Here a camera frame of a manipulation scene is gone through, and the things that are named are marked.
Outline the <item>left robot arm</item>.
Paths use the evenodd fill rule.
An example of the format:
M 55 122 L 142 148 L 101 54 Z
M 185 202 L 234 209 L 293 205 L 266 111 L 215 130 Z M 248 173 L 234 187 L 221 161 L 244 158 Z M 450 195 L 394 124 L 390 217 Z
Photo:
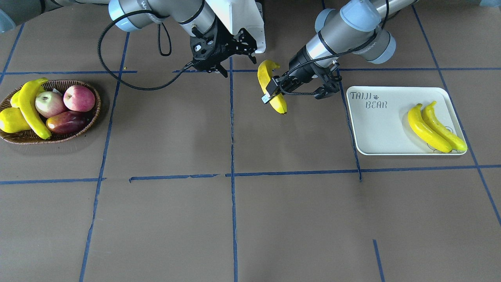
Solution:
M 351 0 L 339 10 L 324 9 L 315 20 L 315 35 L 290 59 L 288 70 L 265 82 L 263 102 L 282 95 L 324 99 L 338 93 L 342 78 L 333 73 L 347 54 L 372 64 L 387 62 L 396 50 L 387 22 L 414 5 L 414 0 Z

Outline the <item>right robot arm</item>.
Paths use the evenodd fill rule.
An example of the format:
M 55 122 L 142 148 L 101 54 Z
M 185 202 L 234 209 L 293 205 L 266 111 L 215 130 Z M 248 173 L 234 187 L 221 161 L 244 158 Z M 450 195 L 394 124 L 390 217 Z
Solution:
M 247 56 L 256 63 L 256 54 L 265 52 L 261 4 L 254 0 L 92 0 L 105 5 L 116 26 L 126 32 L 139 31 L 152 23 L 173 18 L 190 36 L 198 71 L 227 76 L 221 62 L 233 55 Z

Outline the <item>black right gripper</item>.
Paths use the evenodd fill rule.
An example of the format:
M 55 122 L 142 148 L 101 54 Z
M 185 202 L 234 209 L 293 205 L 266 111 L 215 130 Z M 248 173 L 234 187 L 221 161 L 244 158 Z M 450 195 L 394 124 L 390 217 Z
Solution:
M 215 72 L 227 78 L 227 70 L 221 62 L 233 54 L 247 56 L 252 64 L 257 63 L 256 40 L 245 28 L 241 28 L 233 36 L 222 22 L 213 22 L 205 33 L 196 25 L 193 25 L 191 32 L 194 34 L 194 37 L 190 38 L 192 65 L 198 71 Z

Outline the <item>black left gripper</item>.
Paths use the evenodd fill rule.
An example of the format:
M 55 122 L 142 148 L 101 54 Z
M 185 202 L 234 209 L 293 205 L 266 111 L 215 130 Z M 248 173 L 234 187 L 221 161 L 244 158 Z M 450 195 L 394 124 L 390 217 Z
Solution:
M 314 91 L 316 99 L 330 98 L 340 91 L 340 76 L 335 76 L 333 70 L 318 66 L 315 62 L 299 66 L 311 60 L 306 46 L 302 47 L 289 61 L 288 66 L 288 88 L 298 88 L 303 84 L 313 80 L 313 75 L 317 75 L 322 81 L 322 86 Z M 274 98 L 281 96 L 283 91 L 281 87 L 286 83 L 285 76 L 261 76 L 261 89 L 263 96 L 261 100 L 264 104 L 270 103 Z

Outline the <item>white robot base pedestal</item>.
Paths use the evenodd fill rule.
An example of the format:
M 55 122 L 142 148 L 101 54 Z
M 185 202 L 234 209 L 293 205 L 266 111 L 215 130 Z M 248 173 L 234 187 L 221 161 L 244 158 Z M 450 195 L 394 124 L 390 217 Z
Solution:
M 231 34 L 246 29 L 256 40 L 256 54 L 265 53 L 264 20 L 255 0 L 207 0 L 206 3 Z

